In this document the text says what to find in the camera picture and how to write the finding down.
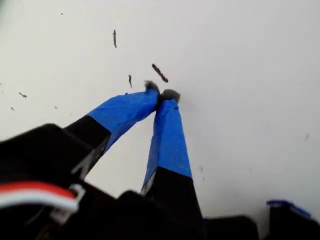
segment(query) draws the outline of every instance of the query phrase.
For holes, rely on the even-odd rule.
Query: white wire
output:
[[[21,204],[42,204],[55,208],[66,209],[72,213],[78,210],[76,199],[39,190],[17,190],[0,193],[0,209]]]

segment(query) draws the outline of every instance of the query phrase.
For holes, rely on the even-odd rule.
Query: gray rubber tip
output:
[[[150,80],[144,81],[144,87],[146,90],[147,89],[156,90],[157,93],[160,95],[160,90],[159,90],[157,84],[155,84],[153,81],[150,81]]]
[[[161,101],[174,99],[178,104],[180,101],[180,96],[180,93],[178,93],[177,91],[173,89],[166,89],[163,91],[163,93],[161,93],[160,99]]]

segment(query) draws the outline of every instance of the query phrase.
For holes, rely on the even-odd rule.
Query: white surface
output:
[[[2,140],[66,126],[154,80],[181,92],[204,216],[244,213],[264,235],[265,201],[285,198],[320,218],[319,1],[1,2]],[[153,115],[133,127],[87,180],[115,196],[139,191],[152,125]]]

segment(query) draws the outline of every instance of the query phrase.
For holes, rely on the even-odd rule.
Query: blue object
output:
[[[165,100],[156,111],[143,185],[157,167],[192,178],[187,145],[176,100]]]
[[[311,213],[307,212],[306,210],[302,209],[299,206],[296,206],[293,202],[287,200],[269,200],[266,202],[269,207],[285,207],[288,206],[291,208],[292,211],[304,216],[305,218],[311,218]]]
[[[136,122],[148,117],[155,110],[157,101],[158,92],[147,89],[143,92],[115,96],[89,112],[88,116],[111,132],[104,152]]]

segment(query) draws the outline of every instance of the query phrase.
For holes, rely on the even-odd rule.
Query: cable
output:
[[[22,181],[0,184],[0,209],[23,204],[42,204],[78,210],[78,201],[72,192],[60,186],[40,181]]]

